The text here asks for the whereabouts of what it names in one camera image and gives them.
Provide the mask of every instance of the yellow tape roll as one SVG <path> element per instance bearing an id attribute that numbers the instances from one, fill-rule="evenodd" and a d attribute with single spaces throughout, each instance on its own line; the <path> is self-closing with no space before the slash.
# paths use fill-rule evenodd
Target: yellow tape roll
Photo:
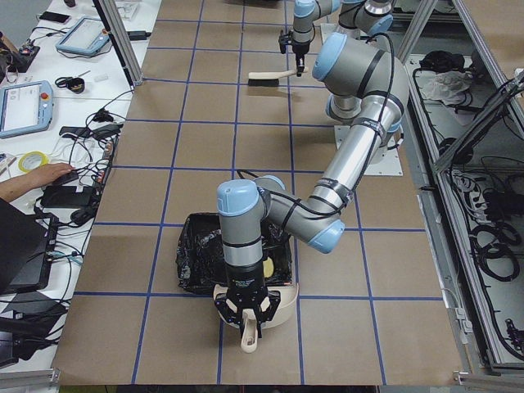
<path id="1" fill-rule="evenodd" d="M 264 262 L 262 262 L 264 266 L 264 278 L 270 278 L 273 276 L 273 273 L 275 271 L 275 267 L 273 264 L 273 260 L 268 257 Z"/>
<path id="2" fill-rule="evenodd" d="M 45 165 L 49 162 L 49 159 L 41 151 L 30 151 L 24 154 L 18 160 L 18 168 L 22 172 L 30 172 L 33 169 L 37 169 L 39 166 Z"/>

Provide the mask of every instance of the brush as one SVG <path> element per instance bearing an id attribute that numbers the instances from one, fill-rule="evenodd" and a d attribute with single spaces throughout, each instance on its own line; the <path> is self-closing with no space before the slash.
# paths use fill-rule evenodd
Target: brush
<path id="1" fill-rule="evenodd" d="M 308 72 L 308 67 L 304 68 L 303 73 Z M 296 70 L 287 70 L 282 72 L 250 72 L 248 74 L 248 86 L 267 86 L 277 87 L 279 79 L 296 75 Z"/>

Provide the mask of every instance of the tablet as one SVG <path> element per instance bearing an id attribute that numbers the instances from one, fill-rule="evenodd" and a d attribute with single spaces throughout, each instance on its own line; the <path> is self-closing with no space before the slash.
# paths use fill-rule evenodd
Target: tablet
<path id="1" fill-rule="evenodd" d="M 107 41 L 109 41 L 109 34 L 102 21 L 84 16 L 56 43 L 55 47 L 59 52 L 91 57 L 97 55 Z"/>
<path id="2" fill-rule="evenodd" d="M 52 118 L 51 84 L 42 80 L 1 88 L 0 116 L 0 138 L 46 130 Z"/>

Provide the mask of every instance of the tape roll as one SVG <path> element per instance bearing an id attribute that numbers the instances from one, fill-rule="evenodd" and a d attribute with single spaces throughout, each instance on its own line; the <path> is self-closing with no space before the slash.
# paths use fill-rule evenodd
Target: tape roll
<path id="1" fill-rule="evenodd" d="M 22 172 L 28 173 L 33 169 L 37 169 L 39 166 L 45 165 L 49 162 L 49 159 L 41 151 L 30 151 L 24 154 L 18 160 L 18 169 Z"/>

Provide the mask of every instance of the blue joint cap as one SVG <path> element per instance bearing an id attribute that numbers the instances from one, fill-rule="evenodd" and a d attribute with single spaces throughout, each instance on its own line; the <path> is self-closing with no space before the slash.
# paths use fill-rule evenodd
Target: blue joint cap
<path id="1" fill-rule="evenodd" d="M 297 18 L 306 18 L 313 13 L 315 6 L 315 0 L 295 0 L 295 10 L 293 14 Z"/>
<path id="2" fill-rule="evenodd" d="M 402 123 L 402 120 L 399 120 L 396 123 L 392 124 L 390 129 L 387 130 L 387 132 L 388 133 L 396 133 L 399 130 L 401 123 Z"/>
<path id="3" fill-rule="evenodd" d="M 313 77 L 320 82 L 324 81 L 328 76 L 329 71 L 332 70 L 333 66 L 338 60 L 338 57 L 346 45 L 347 36 L 340 33 L 332 33 L 320 49 L 320 53 L 317 56 L 317 61 L 313 67 Z"/>
<path id="4" fill-rule="evenodd" d="M 333 95 L 329 94 L 326 102 L 326 115 L 331 117 L 331 101 L 333 101 Z"/>
<path id="5" fill-rule="evenodd" d="M 309 241 L 308 246 L 313 247 L 323 254 L 330 253 L 341 239 L 342 233 L 344 233 L 344 227 L 344 223 L 339 219 L 332 222 L 323 231 L 317 233 L 317 235 Z"/>
<path id="6" fill-rule="evenodd" d="M 368 31 L 368 35 L 374 35 L 377 33 L 385 33 L 390 29 L 393 24 L 393 15 L 386 15 L 380 18 L 375 25 L 371 27 Z"/>
<path id="7" fill-rule="evenodd" d="M 219 213 L 226 217 L 243 215 L 255 207 L 260 197 L 255 182 L 247 179 L 220 184 L 216 196 Z"/>
<path id="8" fill-rule="evenodd" d="M 271 180 L 274 180 L 275 182 L 277 182 L 278 185 L 282 187 L 282 190 L 286 189 L 286 185 L 284 184 L 284 182 L 280 180 L 280 178 L 273 176 L 272 174 L 266 174 L 265 176 L 262 176 L 262 178 L 270 178 Z"/>
<path id="9" fill-rule="evenodd" d="M 331 14 L 341 7 L 341 0 L 332 0 L 331 3 Z"/>

